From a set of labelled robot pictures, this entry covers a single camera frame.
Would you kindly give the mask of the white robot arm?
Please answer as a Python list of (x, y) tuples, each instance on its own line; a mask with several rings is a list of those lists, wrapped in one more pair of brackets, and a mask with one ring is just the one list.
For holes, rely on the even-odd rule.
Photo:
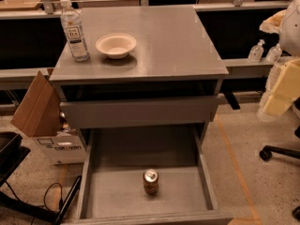
[(287, 9), (264, 20), (260, 30), (278, 34), (281, 50), (289, 54), (270, 69), (260, 101), (259, 119), (271, 122), (300, 98), (300, 0), (293, 0)]

